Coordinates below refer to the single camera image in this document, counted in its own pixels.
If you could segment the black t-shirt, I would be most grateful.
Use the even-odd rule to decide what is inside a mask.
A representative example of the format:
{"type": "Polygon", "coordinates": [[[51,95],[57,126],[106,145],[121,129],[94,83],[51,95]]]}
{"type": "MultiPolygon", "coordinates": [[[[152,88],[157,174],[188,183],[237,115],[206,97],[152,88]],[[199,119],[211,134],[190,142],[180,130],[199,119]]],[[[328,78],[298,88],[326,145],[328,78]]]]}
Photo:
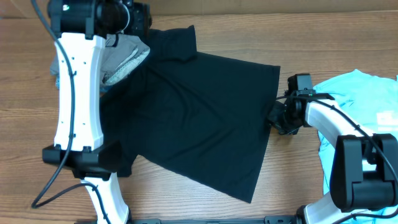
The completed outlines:
{"type": "Polygon", "coordinates": [[[201,53],[195,28],[151,30],[144,63],[100,101],[106,139],[137,156],[251,202],[270,135],[280,67],[201,53]]]}

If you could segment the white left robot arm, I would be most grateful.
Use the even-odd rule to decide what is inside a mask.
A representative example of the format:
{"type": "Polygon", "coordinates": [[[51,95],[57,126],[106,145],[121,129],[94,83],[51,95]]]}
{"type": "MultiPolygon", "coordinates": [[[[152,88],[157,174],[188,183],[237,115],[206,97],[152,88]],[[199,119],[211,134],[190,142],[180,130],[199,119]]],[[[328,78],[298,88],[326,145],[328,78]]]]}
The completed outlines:
{"type": "Polygon", "coordinates": [[[70,169],[87,189],[98,223],[131,223],[117,172],[124,165],[118,141],[105,141],[100,123],[100,66],[109,34],[147,35],[148,4],[134,1],[53,0],[46,29],[55,41],[60,104],[54,143],[42,159],[70,169]]]}

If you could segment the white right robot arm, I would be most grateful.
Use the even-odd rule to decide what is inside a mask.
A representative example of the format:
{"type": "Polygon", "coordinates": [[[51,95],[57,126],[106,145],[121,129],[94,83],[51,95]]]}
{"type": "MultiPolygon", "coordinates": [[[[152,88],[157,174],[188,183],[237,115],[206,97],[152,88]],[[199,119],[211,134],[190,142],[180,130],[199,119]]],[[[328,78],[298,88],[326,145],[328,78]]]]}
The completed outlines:
{"type": "Polygon", "coordinates": [[[343,223],[360,217],[389,219],[376,211],[397,206],[397,139],[367,131],[327,93],[313,89],[310,74],[287,80],[267,119],[280,135],[315,128],[335,149],[330,191],[319,201],[301,206],[295,215],[268,216],[265,223],[343,223]]]}

